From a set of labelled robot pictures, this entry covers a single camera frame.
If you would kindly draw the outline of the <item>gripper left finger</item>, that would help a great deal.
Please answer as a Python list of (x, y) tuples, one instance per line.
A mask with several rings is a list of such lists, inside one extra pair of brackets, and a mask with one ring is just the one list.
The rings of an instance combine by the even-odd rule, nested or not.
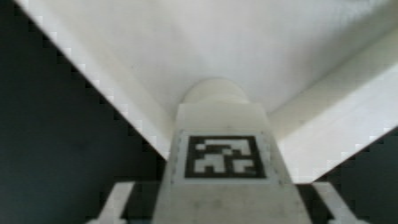
[(111, 195), (107, 197), (100, 215), (86, 224), (127, 224), (129, 221), (121, 218), (127, 203), (132, 195), (136, 183), (120, 182), (114, 184)]

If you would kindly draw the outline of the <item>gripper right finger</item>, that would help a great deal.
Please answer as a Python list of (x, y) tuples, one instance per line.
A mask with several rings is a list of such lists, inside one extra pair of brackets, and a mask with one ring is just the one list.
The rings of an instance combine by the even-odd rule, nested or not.
[(333, 184), (329, 182), (315, 182), (313, 187), (333, 214), (328, 224), (370, 224), (358, 218)]

